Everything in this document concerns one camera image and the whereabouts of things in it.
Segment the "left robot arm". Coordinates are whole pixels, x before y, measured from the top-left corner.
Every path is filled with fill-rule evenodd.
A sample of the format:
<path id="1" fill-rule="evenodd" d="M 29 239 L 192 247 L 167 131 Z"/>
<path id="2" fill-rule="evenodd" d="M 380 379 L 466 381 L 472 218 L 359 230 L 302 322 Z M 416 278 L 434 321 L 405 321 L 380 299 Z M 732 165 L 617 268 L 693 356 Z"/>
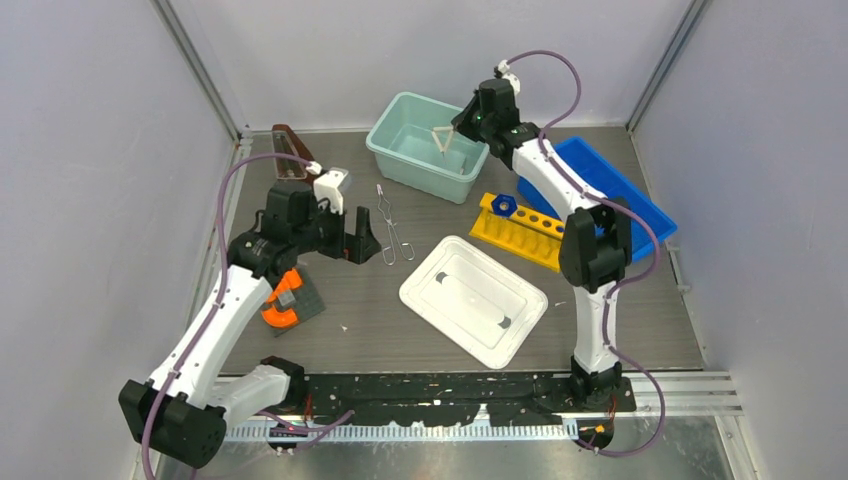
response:
<path id="1" fill-rule="evenodd" d="M 353 232 L 345 225 L 342 197 L 317 184 L 278 182 L 270 189 L 251 228 L 230 241 L 217 285 L 177 346 L 147 380 L 129 380 L 120 391 L 120 408 L 141 446 L 201 469 L 228 428 L 270 407 L 293 414 L 305 405 L 303 367 L 276 356 L 226 387 L 215 382 L 254 315 L 280 315 L 281 283 L 300 255 L 360 265 L 380 252 L 368 208 L 357 208 Z"/>

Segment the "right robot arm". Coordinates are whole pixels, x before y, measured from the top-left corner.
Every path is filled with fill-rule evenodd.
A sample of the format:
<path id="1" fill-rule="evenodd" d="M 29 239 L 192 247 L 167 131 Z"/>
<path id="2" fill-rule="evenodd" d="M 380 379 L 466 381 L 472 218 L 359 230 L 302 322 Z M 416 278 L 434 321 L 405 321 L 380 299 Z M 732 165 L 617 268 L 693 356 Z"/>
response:
<path id="1" fill-rule="evenodd" d="M 481 82 L 451 124 L 530 181 L 563 220 L 558 262 L 574 289 L 577 319 L 569 389 L 577 406 L 598 409 L 622 381 L 615 334 L 618 289 L 632 262 L 626 200 L 610 200 L 592 187 L 535 124 L 521 121 L 513 85 L 505 78 Z"/>

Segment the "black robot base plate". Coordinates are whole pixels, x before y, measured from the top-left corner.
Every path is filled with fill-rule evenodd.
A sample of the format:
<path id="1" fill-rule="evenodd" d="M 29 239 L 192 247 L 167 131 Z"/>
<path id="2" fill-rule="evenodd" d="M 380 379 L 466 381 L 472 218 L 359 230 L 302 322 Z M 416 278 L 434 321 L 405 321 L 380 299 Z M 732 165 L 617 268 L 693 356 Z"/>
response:
<path id="1" fill-rule="evenodd" d="M 337 420 L 361 427 L 465 427 L 479 413 L 493 427 L 553 426 L 565 414 L 587 414 L 603 426 L 594 437 L 605 447 L 616 414 L 636 409 L 632 384 L 619 367 L 611 383 L 599 385 L 570 373 L 309 374 L 276 356 L 260 363 L 293 377 L 272 412 L 301 415 L 320 427 Z"/>

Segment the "white clay triangle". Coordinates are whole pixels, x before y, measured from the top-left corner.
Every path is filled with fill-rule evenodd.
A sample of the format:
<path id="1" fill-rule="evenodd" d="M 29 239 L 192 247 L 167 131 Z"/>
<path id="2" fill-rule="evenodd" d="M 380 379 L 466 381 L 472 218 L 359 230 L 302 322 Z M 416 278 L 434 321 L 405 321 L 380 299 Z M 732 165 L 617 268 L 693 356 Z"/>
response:
<path id="1" fill-rule="evenodd" d="M 430 132 L 439 153 L 443 158 L 446 158 L 453 143 L 455 128 L 453 126 L 437 126 L 432 127 Z"/>

